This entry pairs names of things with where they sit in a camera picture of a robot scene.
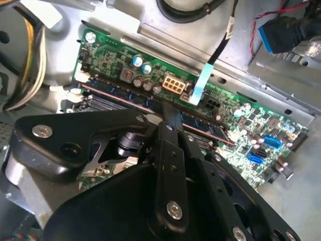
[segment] electrolytic capacitor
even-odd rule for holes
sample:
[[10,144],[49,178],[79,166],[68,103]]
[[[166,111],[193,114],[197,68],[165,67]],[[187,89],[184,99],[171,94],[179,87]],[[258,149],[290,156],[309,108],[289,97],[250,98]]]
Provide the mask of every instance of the electrolytic capacitor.
[[144,63],[141,67],[141,71],[143,74],[150,74],[151,73],[151,65],[149,63]]
[[252,145],[255,145],[257,143],[256,139],[252,134],[247,134],[246,137]]
[[239,132],[241,135],[246,135],[248,133],[248,130],[245,127],[239,127]]
[[283,167],[287,167],[289,164],[287,161],[285,161],[282,157],[278,157],[277,161],[283,166]]
[[290,129],[290,125],[285,123],[285,122],[280,122],[278,124],[279,128],[285,132],[288,132],[288,130]]
[[142,87],[144,88],[144,90],[146,91],[151,91],[152,89],[152,82],[149,79],[146,79],[144,84],[142,85]]
[[253,136],[259,144],[264,142],[264,138],[259,133],[255,133]]
[[144,78],[140,75],[135,76],[133,84],[135,87],[140,88],[144,82]]
[[159,94],[162,91],[161,85],[160,84],[154,85],[154,87],[152,88],[152,91],[154,92],[154,94]]
[[261,146],[260,146],[259,144],[253,145],[253,148],[256,149],[256,150],[260,149],[260,147],[261,147]]
[[221,119],[222,119],[222,117],[221,117],[220,114],[217,114],[217,115],[215,116],[215,120],[220,121]]
[[288,148],[293,146],[293,143],[287,137],[283,137],[281,141]]
[[289,130],[287,132],[293,133],[295,132],[295,128],[293,126],[289,126]]
[[132,59],[132,64],[135,67],[140,67],[143,63],[143,59],[140,55],[135,55]]
[[243,111],[238,107],[235,106],[231,109],[231,114],[235,117],[235,118],[239,118],[243,115]]

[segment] silver screw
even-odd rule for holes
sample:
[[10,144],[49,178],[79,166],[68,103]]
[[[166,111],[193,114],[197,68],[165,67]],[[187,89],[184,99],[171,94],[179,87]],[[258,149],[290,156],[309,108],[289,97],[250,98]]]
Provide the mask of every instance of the silver screw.
[[139,122],[144,122],[144,119],[141,118],[140,116],[136,116],[136,120],[138,120]]
[[52,129],[49,126],[45,125],[37,125],[33,127],[32,133],[34,134],[34,136],[40,138],[49,138],[53,134]]
[[169,202],[166,205],[167,213],[175,220],[180,220],[183,217],[183,211],[176,202]]
[[96,41],[96,35],[93,32],[88,32],[85,39],[88,43],[93,44]]
[[194,141],[194,137],[192,137],[191,135],[188,135],[187,138],[189,139],[190,142]]
[[246,236],[239,227],[234,227],[232,232],[237,241],[246,241]]
[[214,158],[215,158],[215,160],[218,161],[218,162],[222,161],[222,159],[221,159],[218,155],[214,155]]
[[285,232],[287,237],[291,240],[291,241],[296,241],[296,238],[293,236],[293,234],[291,234],[289,231]]
[[166,125],[167,129],[169,129],[170,131],[173,130],[173,127],[171,127],[170,125]]

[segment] capacitor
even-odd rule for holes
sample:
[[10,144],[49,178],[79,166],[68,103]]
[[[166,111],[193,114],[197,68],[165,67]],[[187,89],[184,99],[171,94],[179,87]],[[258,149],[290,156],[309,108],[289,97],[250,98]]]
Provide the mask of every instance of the capacitor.
[[259,144],[253,145],[253,148],[256,149],[256,150],[260,149],[260,147],[261,147],[261,146],[260,146]]
[[162,91],[162,87],[159,84],[154,85],[154,87],[152,88],[152,91],[154,92],[154,94],[159,94]]
[[264,138],[259,133],[255,133],[253,136],[259,144],[264,142]]
[[140,66],[142,66],[142,63],[143,63],[143,59],[140,55],[135,55],[133,57],[133,59],[132,59],[133,66],[140,67]]
[[281,141],[288,148],[293,146],[293,143],[287,137],[283,137]]
[[278,126],[279,126],[279,128],[280,128],[281,130],[283,130],[283,131],[285,131],[285,132],[287,132],[287,131],[289,130],[289,128],[290,128],[290,125],[287,124],[287,123],[285,123],[285,122],[280,122],[280,123],[278,124]]
[[278,157],[277,161],[283,166],[283,167],[287,167],[289,164],[287,161],[285,161],[282,157]]
[[256,139],[252,134],[247,134],[246,137],[252,145],[255,145],[257,143]]
[[140,88],[144,82],[144,78],[140,75],[135,76],[133,84],[135,87]]
[[295,132],[295,127],[293,126],[289,126],[289,130],[288,130],[289,133],[293,133]]
[[144,74],[150,74],[151,73],[151,65],[149,63],[144,63],[141,67],[141,71]]
[[215,120],[220,121],[221,119],[222,119],[222,117],[221,117],[220,114],[217,114],[217,115],[215,116]]
[[278,172],[283,172],[284,170],[284,167],[278,161],[275,162],[273,166]]
[[239,118],[243,115],[243,111],[238,107],[235,106],[231,109],[231,114],[235,117],[235,118]]
[[241,133],[241,135],[246,135],[248,130],[245,127],[239,127],[239,132]]
[[251,110],[252,106],[249,103],[246,103],[242,106],[242,109],[244,109],[245,112],[249,112]]
[[151,91],[152,90],[152,82],[150,79],[146,79],[144,81],[144,84],[142,85],[142,87],[144,88],[144,90],[146,91]]

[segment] black mounting arm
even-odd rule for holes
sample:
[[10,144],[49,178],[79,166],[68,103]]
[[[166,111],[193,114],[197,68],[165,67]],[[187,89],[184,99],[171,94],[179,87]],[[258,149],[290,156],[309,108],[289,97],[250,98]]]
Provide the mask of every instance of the black mounting arm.
[[99,150],[88,163],[93,143],[108,149],[104,163],[137,156],[139,164],[66,198],[42,240],[300,240],[222,156],[204,157],[169,104],[162,118],[134,110],[22,118],[7,178],[23,188],[13,175],[23,166],[63,190],[99,164]]

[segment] red wire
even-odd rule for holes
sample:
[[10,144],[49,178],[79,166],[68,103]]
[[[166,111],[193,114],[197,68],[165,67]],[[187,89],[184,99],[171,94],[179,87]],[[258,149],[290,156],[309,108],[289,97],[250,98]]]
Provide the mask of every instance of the red wire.
[[283,6],[285,4],[285,1],[286,0],[282,0],[282,3],[281,3],[281,7],[279,10],[277,11],[271,11],[271,12],[266,12],[266,13],[263,13],[263,14],[260,14],[258,15],[252,22],[252,27],[253,27],[253,32],[252,32],[252,36],[250,38],[250,53],[252,55],[252,57],[254,57],[254,53],[253,53],[253,42],[254,42],[254,38],[255,38],[255,35],[256,35],[256,20],[262,18],[262,17],[265,17],[265,16],[268,16],[270,14],[281,14],[281,13],[288,13],[288,12],[291,12],[291,11],[294,11],[294,10],[297,10],[299,8],[302,8],[303,6],[305,6],[305,4],[307,2],[303,2],[303,3],[300,3],[292,8],[288,8],[288,9],[283,9]]

